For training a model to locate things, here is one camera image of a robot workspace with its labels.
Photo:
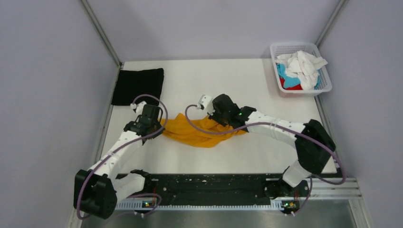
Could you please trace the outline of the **orange t-shirt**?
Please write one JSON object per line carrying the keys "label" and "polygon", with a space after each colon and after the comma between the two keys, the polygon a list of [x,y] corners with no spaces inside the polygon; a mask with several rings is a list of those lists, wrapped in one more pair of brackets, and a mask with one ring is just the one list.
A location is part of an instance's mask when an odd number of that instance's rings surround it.
{"label": "orange t-shirt", "polygon": [[213,134],[203,133],[193,128],[187,122],[185,115],[179,113],[174,119],[161,120],[161,124],[166,124],[163,135],[172,140],[184,143],[189,146],[212,148],[233,136],[246,134],[246,132],[243,130],[220,134],[221,132],[231,130],[232,127],[222,126],[216,121],[209,119],[208,117],[204,117],[203,119],[199,120],[192,120],[192,123],[196,127],[204,131],[212,132]]}

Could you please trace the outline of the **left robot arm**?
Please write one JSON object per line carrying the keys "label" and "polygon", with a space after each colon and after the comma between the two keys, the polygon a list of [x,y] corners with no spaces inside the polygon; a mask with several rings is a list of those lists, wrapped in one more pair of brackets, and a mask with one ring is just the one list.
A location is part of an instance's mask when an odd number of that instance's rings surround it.
{"label": "left robot arm", "polygon": [[160,119],[164,110],[141,102],[134,106],[134,112],[137,118],[124,126],[110,150],[88,170],[76,173],[73,207],[78,213],[107,219],[117,204],[133,193],[147,196],[152,192],[152,183],[144,174],[120,174],[120,170],[146,141],[163,132]]}

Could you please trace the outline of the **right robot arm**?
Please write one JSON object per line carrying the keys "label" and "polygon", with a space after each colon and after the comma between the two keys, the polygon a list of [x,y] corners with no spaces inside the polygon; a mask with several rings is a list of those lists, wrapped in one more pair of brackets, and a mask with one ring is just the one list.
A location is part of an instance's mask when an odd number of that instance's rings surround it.
{"label": "right robot arm", "polygon": [[323,125],[314,119],[307,123],[285,121],[266,115],[256,108],[238,107],[226,94],[216,98],[203,95],[199,106],[208,117],[222,126],[269,136],[296,149],[297,160],[286,168],[278,183],[279,191],[291,196],[298,184],[312,174],[321,174],[336,145]]}

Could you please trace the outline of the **folded black t-shirt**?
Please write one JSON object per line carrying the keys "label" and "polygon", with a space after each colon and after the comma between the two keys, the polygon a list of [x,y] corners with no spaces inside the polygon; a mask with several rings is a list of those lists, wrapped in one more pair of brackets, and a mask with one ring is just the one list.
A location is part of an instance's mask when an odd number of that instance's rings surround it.
{"label": "folded black t-shirt", "polygon": [[140,95],[161,98],[164,69],[121,70],[118,74],[111,105],[129,106]]}

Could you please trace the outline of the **light blue t-shirt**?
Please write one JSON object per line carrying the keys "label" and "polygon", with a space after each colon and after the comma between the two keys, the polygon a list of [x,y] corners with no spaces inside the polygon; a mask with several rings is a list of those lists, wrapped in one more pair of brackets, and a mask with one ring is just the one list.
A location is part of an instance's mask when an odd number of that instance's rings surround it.
{"label": "light blue t-shirt", "polygon": [[285,79],[287,87],[300,84],[303,90],[313,90],[318,84],[319,69],[322,65],[316,66],[310,62],[290,63],[276,61],[279,77]]}

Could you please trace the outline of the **red t-shirt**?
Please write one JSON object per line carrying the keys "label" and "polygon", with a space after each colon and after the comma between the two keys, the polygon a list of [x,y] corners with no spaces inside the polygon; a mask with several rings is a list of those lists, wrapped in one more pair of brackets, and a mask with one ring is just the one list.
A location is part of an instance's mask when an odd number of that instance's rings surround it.
{"label": "red t-shirt", "polygon": [[285,90],[303,90],[300,84],[295,84],[294,86],[287,87],[285,84],[285,79],[283,79],[281,77],[279,79],[280,79],[280,84],[281,84],[282,88]]}

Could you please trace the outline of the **white t-shirt in basket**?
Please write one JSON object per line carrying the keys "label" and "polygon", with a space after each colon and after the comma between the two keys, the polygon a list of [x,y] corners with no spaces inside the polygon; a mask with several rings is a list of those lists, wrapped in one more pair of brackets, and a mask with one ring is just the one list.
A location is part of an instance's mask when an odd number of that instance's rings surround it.
{"label": "white t-shirt in basket", "polygon": [[279,55],[275,59],[282,88],[314,90],[320,84],[319,70],[328,62],[305,51]]}

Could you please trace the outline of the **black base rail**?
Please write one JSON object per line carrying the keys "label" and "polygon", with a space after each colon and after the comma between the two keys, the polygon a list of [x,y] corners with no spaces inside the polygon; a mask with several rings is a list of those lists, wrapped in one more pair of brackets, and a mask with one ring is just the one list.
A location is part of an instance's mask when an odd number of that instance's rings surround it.
{"label": "black base rail", "polygon": [[145,208],[157,209],[297,209],[310,196],[311,181],[291,187],[274,174],[149,174],[133,193]]}

